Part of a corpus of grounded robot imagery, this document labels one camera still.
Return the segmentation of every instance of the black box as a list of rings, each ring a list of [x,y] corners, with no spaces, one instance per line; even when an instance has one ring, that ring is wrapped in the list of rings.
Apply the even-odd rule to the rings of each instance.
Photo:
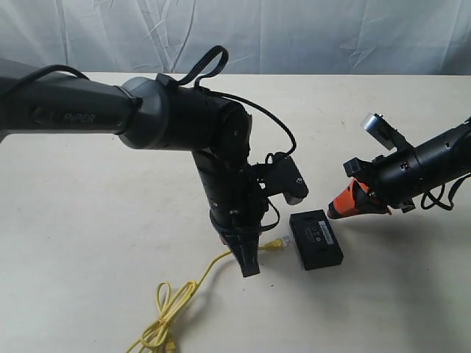
[[[344,254],[323,210],[292,214],[289,225],[306,270],[341,264]]]

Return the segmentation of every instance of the white tabletop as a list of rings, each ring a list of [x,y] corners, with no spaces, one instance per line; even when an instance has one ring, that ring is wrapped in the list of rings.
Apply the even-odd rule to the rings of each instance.
[[[91,74],[121,84],[132,74]],[[310,188],[291,213],[326,209],[342,164],[388,153],[362,128],[383,113],[413,144],[471,113],[470,77],[218,76],[208,87],[276,113]],[[254,113],[251,161],[288,148]],[[110,135],[15,135],[0,146],[0,351],[122,352],[155,319],[157,284],[197,279],[224,247],[188,152],[134,151]],[[186,352],[471,352],[471,186],[456,209],[332,221],[337,267],[303,271],[294,244],[261,274],[216,266],[174,334]],[[273,219],[267,215],[266,222]]]

